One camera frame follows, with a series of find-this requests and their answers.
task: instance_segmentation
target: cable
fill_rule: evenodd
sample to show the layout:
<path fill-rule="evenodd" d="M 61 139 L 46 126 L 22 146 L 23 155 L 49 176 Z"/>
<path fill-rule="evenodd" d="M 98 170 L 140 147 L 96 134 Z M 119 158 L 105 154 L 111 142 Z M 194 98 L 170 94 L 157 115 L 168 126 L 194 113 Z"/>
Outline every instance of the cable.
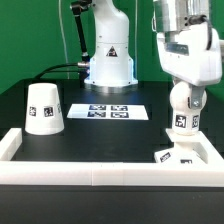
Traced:
<path fill-rule="evenodd" d="M 65 54 L 65 61 L 68 63 L 68 51 L 67 51 L 67 44 L 65 39 L 65 32 L 64 32 L 64 26 L 63 26 L 63 20 L 62 20 L 62 9 L 61 9 L 61 0 L 58 0 L 58 15 L 59 15 L 59 22 L 60 22 L 60 28 L 61 28 L 61 36 L 64 46 L 64 54 Z"/>
<path fill-rule="evenodd" d="M 138 0 L 135 0 L 135 78 L 138 79 Z"/>
<path fill-rule="evenodd" d="M 49 72 L 53 72 L 54 69 L 65 68 L 65 67 L 72 67 L 72 66 L 73 67 L 74 66 L 78 66 L 78 63 L 67 63 L 67 64 L 61 64 L 61 65 L 52 66 L 52 67 L 47 68 L 44 71 L 42 71 L 40 74 L 36 75 L 34 78 L 35 79 L 40 79 L 44 74 L 49 73 Z"/>
<path fill-rule="evenodd" d="M 204 16 L 203 19 L 207 23 L 207 27 L 208 27 L 208 44 L 207 44 L 206 50 L 210 50 L 212 46 L 212 24 L 210 20 L 207 19 L 206 16 Z"/>

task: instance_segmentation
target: black table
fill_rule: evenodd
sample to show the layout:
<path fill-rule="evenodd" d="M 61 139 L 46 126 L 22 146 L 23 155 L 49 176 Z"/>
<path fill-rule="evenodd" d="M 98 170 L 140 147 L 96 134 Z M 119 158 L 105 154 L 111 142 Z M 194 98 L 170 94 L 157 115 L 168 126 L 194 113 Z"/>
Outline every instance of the black table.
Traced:
<path fill-rule="evenodd" d="M 0 96 L 0 136 L 23 130 L 14 161 L 154 162 L 172 146 L 170 83 L 142 82 L 137 91 L 103 94 L 78 80 L 44 80 L 58 86 L 65 129 L 52 136 L 24 131 L 28 86 L 22 80 Z M 72 103 L 144 105 L 148 121 L 67 119 Z M 208 92 L 200 129 L 224 152 L 224 103 Z M 0 185 L 0 223 L 223 223 L 223 188 Z"/>

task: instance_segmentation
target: white border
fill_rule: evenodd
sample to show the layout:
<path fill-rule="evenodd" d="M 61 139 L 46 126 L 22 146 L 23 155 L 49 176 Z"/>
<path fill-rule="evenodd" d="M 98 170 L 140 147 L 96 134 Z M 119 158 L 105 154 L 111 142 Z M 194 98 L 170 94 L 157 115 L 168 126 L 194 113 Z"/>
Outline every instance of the white border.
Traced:
<path fill-rule="evenodd" d="M 21 144 L 21 129 L 10 129 L 0 142 L 8 144 L 10 153 Z M 199 144 L 208 142 L 201 135 Z M 14 162 L 2 157 L 0 184 L 10 185 L 88 185 L 88 186 L 197 186 L 224 187 L 224 162 L 212 145 L 204 155 L 217 159 L 208 164 L 165 165 L 158 163 L 77 163 L 77 162 Z"/>

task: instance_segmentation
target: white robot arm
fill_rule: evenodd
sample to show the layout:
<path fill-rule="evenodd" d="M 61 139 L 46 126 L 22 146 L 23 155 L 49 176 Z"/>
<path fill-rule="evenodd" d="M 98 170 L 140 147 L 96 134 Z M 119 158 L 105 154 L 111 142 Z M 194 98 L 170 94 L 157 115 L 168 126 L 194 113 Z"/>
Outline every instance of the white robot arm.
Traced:
<path fill-rule="evenodd" d="M 209 8 L 209 0 L 154 0 L 160 63 L 174 80 L 172 129 L 167 132 L 179 141 L 173 149 L 155 153 L 157 162 L 201 163 L 192 136 L 198 134 L 205 87 L 222 77 L 220 41 L 209 21 Z"/>
<path fill-rule="evenodd" d="M 80 0 L 71 5 L 76 22 L 81 11 L 86 11 L 89 6 L 95 18 L 96 49 L 90 58 L 90 72 L 84 81 L 85 87 L 109 93 L 135 89 L 138 81 L 134 78 L 133 60 L 128 53 L 128 17 L 115 8 L 112 0 Z M 82 39 L 80 42 L 86 56 L 88 54 Z"/>

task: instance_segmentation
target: green backdrop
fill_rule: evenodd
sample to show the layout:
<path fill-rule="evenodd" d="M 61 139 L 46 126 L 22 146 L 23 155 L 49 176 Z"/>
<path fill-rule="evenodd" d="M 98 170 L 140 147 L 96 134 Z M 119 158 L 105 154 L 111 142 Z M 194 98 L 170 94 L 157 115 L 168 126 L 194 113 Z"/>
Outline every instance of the green backdrop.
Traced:
<path fill-rule="evenodd" d="M 70 0 L 61 0 L 62 19 L 69 62 L 81 60 L 77 30 L 70 11 Z M 138 0 L 137 52 L 135 51 L 136 0 L 114 0 L 130 19 L 130 56 L 137 62 L 140 81 L 169 80 L 158 60 L 155 33 L 151 31 L 152 0 Z M 32 78 L 47 67 L 65 63 L 59 23 L 59 0 L 1 0 L 0 4 L 0 93 L 17 81 Z M 224 39 L 223 0 L 212 0 L 212 22 Z M 94 18 L 91 11 L 82 14 L 87 47 L 95 49 Z M 53 77 L 67 78 L 67 74 Z M 223 95 L 223 83 L 211 87 Z"/>

